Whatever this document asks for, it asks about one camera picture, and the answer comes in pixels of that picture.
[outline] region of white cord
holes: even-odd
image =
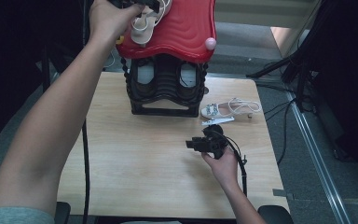
[[[51,83],[53,83],[59,76],[60,76],[60,73],[58,73],[58,72],[54,73],[54,76],[51,79]]]
[[[113,61],[109,65],[104,66],[103,68],[111,67],[115,63],[115,56],[113,56],[113,51],[110,51],[110,56],[112,56]]]
[[[233,109],[231,107],[231,104],[238,104],[239,106],[235,109]],[[254,109],[250,106],[250,104],[254,104],[257,105],[257,109]],[[256,101],[244,101],[242,99],[238,99],[238,98],[232,98],[229,102],[228,102],[228,108],[229,110],[235,114],[235,115],[240,115],[241,112],[238,112],[238,110],[240,110],[240,108],[247,106],[249,109],[251,109],[253,112],[257,113],[261,111],[261,104],[256,102]]]

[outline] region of gray floor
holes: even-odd
[[[244,78],[245,74],[257,72],[281,58],[268,27],[217,23],[216,30],[218,45],[209,63],[210,77]],[[116,52],[113,56],[116,61],[106,70],[120,71],[119,57]],[[279,70],[256,82],[283,86]],[[283,91],[264,87],[258,87],[258,91],[264,111],[288,101]],[[0,134],[0,162],[19,123],[40,95],[39,88]],[[318,118],[311,113],[306,113],[306,118],[349,218],[352,223],[358,223],[358,163],[337,161]],[[268,121],[268,131],[278,158],[283,146],[283,112]],[[288,202],[295,223],[337,222],[292,110],[287,115],[287,149],[279,168],[286,192],[294,195]],[[71,216],[70,223],[81,223],[81,217]]]

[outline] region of red lid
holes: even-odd
[[[128,59],[167,53],[191,63],[209,62],[213,50],[206,49],[205,40],[216,38],[213,9],[214,0],[172,0],[170,12],[154,28],[145,48],[132,41],[129,29],[117,51]]]

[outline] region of table surface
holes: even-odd
[[[232,97],[259,101],[250,79],[207,77],[200,108]],[[159,101],[150,107],[178,107]],[[186,140],[203,136],[202,116],[133,115],[123,74],[102,73],[87,116],[90,165],[89,214],[120,217],[234,218],[228,199],[199,152]],[[248,197],[255,208],[277,204],[289,211],[263,113],[223,123],[224,134],[246,155]],[[83,140],[79,135],[62,172],[58,200],[83,214]]]

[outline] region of gray sleeve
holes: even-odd
[[[1,207],[0,224],[54,224],[54,218],[41,210],[25,207]]]

